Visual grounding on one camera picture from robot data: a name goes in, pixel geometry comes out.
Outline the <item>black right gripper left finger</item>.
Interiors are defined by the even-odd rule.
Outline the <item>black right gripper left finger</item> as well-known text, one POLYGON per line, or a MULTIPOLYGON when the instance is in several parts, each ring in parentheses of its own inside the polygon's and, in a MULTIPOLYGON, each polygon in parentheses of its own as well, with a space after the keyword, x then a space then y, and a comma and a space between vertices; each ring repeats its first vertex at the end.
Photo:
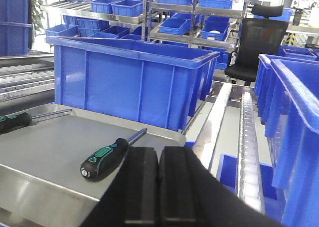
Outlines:
POLYGON ((83 227, 156 227, 158 157, 154 148, 132 147, 83 227))

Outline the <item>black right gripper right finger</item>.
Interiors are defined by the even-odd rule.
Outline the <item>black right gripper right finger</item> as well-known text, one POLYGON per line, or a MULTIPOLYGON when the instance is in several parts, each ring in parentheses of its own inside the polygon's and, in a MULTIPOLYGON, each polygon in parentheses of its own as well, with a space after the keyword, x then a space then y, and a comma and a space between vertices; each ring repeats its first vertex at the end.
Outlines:
POLYGON ((164 147, 159 162, 161 227, 279 227, 224 187, 185 147, 164 147))

